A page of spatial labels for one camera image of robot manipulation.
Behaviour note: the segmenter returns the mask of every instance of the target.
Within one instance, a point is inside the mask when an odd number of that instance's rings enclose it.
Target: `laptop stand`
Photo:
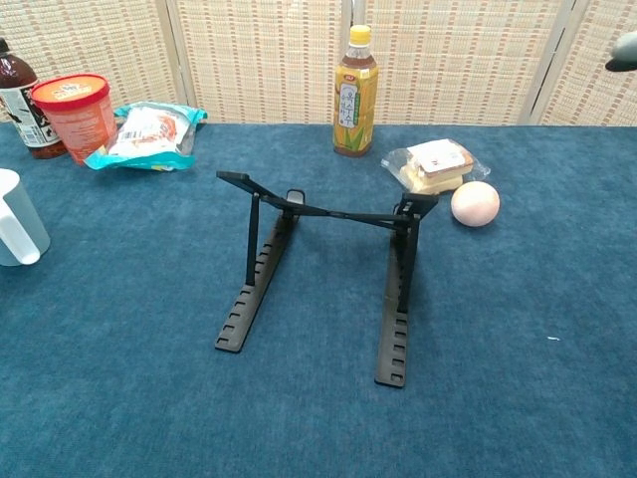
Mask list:
[[[246,280],[215,341],[215,348],[238,353],[301,216],[348,219],[391,229],[389,264],[378,344],[375,381],[402,387],[407,364],[407,308],[421,219],[436,205],[436,196],[403,193],[393,214],[359,214],[306,205],[305,193],[290,189],[286,198],[253,181],[248,174],[217,171],[217,177],[252,195]],[[281,209],[270,236],[257,254],[259,204]]]

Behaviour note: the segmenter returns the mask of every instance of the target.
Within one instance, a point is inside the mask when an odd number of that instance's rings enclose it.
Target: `plastic bottle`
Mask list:
[[[371,29],[354,25],[349,48],[336,67],[334,92],[334,150],[363,156],[371,148],[378,67],[369,51]]]
[[[49,159],[67,150],[42,110],[31,101],[31,90],[37,83],[33,69],[12,55],[7,42],[0,38],[0,103],[31,154]]]

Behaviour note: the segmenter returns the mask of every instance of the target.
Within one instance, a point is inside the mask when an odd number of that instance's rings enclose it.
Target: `beige partition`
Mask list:
[[[340,0],[174,2],[209,121],[331,122]]]
[[[115,106],[185,101],[163,1],[0,0],[0,12],[0,36],[40,80],[91,72]]]
[[[549,92],[542,124],[637,124],[637,73],[604,69],[613,44],[637,30],[634,0],[590,0]]]
[[[367,0],[377,120],[518,121],[557,0]]]

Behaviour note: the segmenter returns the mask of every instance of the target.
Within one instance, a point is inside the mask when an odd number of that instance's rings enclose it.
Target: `table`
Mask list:
[[[389,232],[303,217],[240,354],[247,172],[329,209],[391,212],[388,151],[450,137],[492,169],[496,221],[423,219],[406,385],[374,383]],[[209,124],[193,168],[17,170],[52,237],[0,268],[2,476],[634,476],[637,129]],[[262,206],[263,240],[277,211]]]

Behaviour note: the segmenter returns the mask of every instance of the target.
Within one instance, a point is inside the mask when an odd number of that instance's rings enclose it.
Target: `dark bottle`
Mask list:
[[[0,103],[11,117],[22,142],[37,159],[49,159],[67,152],[42,110],[31,100],[31,90],[38,83],[33,69],[12,55],[4,38],[0,38]]]

